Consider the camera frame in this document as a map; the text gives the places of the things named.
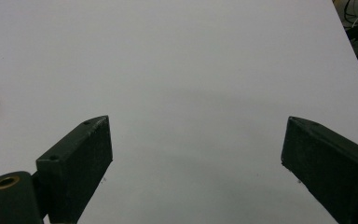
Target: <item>white table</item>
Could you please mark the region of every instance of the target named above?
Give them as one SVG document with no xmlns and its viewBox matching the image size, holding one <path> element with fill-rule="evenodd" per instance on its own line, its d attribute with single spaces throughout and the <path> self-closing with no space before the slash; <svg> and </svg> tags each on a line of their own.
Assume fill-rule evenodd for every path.
<svg viewBox="0 0 358 224">
<path fill-rule="evenodd" d="M 358 143 L 358 62 L 328 0 L 0 1 L 0 175 L 105 114 L 79 223 L 336 223 L 280 156 L 289 116 Z"/>
</svg>

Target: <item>table surface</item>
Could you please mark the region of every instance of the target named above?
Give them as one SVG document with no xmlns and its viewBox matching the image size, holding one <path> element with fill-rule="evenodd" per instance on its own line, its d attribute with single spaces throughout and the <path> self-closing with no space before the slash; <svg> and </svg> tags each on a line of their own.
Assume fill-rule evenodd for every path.
<svg viewBox="0 0 358 224">
<path fill-rule="evenodd" d="M 101 115 L 79 223 L 336 223 L 282 143 L 297 116 L 358 144 L 358 62 L 328 0 L 0 1 L 0 175 Z"/>
</svg>

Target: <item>screw hole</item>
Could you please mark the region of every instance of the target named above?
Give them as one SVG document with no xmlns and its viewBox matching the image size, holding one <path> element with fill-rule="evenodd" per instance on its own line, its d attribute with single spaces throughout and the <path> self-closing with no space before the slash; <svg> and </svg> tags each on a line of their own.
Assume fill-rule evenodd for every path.
<svg viewBox="0 0 358 224">
<path fill-rule="evenodd" d="M 51 161 L 56 161 L 57 159 L 58 159 L 58 156 L 55 156 L 55 155 L 50 156 L 50 160 L 51 160 Z"/>
<path fill-rule="evenodd" d="M 3 179 L 0 179 L 0 189 L 7 189 L 11 186 L 17 184 L 20 181 L 20 177 L 17 175 L 8 176 Z"/>
</svg>

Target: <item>black object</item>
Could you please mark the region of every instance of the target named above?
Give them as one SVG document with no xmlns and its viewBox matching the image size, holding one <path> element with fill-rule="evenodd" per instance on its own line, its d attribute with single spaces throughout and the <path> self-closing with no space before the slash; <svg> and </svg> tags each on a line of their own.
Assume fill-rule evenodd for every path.
<svg viewBox="0 0 358 224">
<path fill-rule="evenodd" d="M 77 223 L 112 161 L 107 116 L 84 121 L 36 160 L 0 176 L 0 223 Z"/>
<path fill-rule="evenodd" d="M 338 223 L 358 224 L 358 145 L 321 124 L 290 117 L 282 164 Z"/>
</svg>

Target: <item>white surface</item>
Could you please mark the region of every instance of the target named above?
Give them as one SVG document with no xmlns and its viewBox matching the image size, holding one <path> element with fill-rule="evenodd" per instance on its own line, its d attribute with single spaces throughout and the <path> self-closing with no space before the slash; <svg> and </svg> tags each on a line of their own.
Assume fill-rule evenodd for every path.
<svg viewBox="0 0 358 224">
<path fill-rule="evenodd" d="M 289 116 L 358 143 L 328 0 L 0 1 L 0 175 L 109 115 L 79 223 L 335 223 L 281 166 Z"/>
</svg>

